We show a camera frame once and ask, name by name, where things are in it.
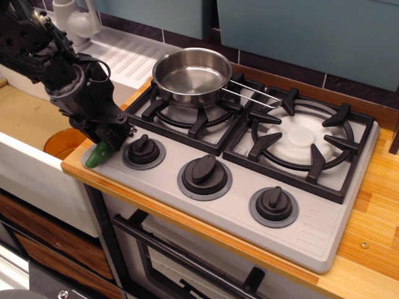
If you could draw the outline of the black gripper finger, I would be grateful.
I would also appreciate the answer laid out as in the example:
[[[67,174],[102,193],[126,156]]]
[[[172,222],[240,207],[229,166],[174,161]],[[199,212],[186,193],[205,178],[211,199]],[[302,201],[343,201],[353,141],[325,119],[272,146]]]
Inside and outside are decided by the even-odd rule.
[[[95,144],[99,144],[101,142],[100,137],[95,132],[97,125],[94,122],[70,116],[69,124],[71,125],[72,128],[79,130],[82,134],[84,134],[88,139],[93,141]]]
[[[101,124],[97,126],[96,133],[112,151],[119,151],[126,138],[130,136],[130,128]]]

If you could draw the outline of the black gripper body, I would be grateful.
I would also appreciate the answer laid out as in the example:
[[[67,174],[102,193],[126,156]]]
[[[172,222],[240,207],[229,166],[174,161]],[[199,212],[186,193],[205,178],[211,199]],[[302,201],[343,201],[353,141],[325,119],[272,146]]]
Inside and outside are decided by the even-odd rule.
[[[127,114],[113,100],[114,86],[108,65],[89,54],[77,54],[72,64],[75,78],[49,92],[51,102],[67,116],[94,122],[97,126],[120,125],[130,128]]]

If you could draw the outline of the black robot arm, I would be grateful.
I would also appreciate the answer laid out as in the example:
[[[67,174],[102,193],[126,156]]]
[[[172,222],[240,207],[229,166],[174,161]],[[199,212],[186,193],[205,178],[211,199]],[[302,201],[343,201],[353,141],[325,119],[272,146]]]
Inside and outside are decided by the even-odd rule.
[[[1,65],[44,86],[50,102],[96,144],[119,151],[133,133],[113,100],[109,66],[72,41],[30,1],[1,1]]]

